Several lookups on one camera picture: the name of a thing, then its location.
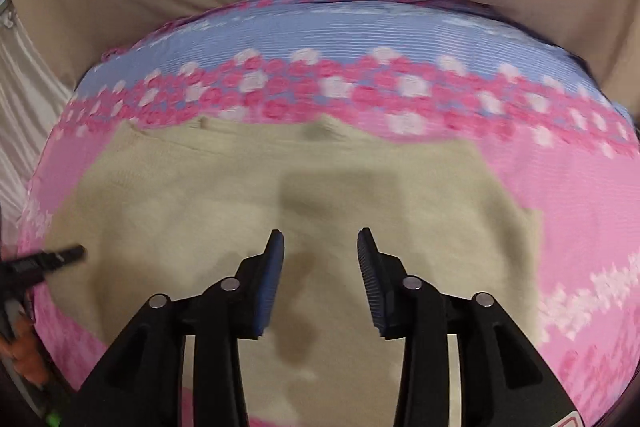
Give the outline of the beige sweater with black hearts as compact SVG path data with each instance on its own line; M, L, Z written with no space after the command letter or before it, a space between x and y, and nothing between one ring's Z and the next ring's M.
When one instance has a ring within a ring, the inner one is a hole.
M48 285L58 309L110 343L145 299L198 295L279 230L272 319L241 346L248 410L282 426L387 426L402 346L372 324L363 228L442 293L488 291L537 334L541 215L515 202L476 146L390 143L329 117L122 124L46 236L87 258Z

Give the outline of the white satin curtain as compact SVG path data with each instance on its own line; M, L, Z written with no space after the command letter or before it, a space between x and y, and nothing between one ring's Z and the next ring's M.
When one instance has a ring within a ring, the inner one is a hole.
M1 206L20 217L44 144L70 99L11 1L1 7Z

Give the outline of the pink floral bed sheet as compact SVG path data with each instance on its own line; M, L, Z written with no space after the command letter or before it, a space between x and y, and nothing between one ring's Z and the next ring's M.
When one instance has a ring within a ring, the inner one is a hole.
M544 215L541 350L588 424L639 361L639 141L575 57L460 0L254 0L175 20L104 54L55 123L18 245L115 124L321 115L392 141L474 142Z

